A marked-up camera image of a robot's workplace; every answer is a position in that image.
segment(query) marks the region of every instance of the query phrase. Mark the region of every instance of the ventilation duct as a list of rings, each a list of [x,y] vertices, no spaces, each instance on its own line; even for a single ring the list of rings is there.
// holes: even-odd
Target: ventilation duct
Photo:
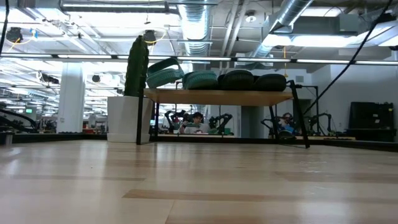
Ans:
[[[208,28],[210,17],[209,6],[185,4],[178,5],[181,15],[181,28],[184,39],[187,40],[206,40],[208,37]],[[206,56],[208,53],[208,44],[201,42],[185,43],[188,55]]]
[[[289,33],[293,30],[294,22],[306,10],[313,0],[285,0],[283,1],[280,11],[276,14],[268,16],[264,22],[266,33],[278,30],[279,32]],[[251,54],[251,57],[266,57],[272,50],[273,46],[267,45],[266,39]]]

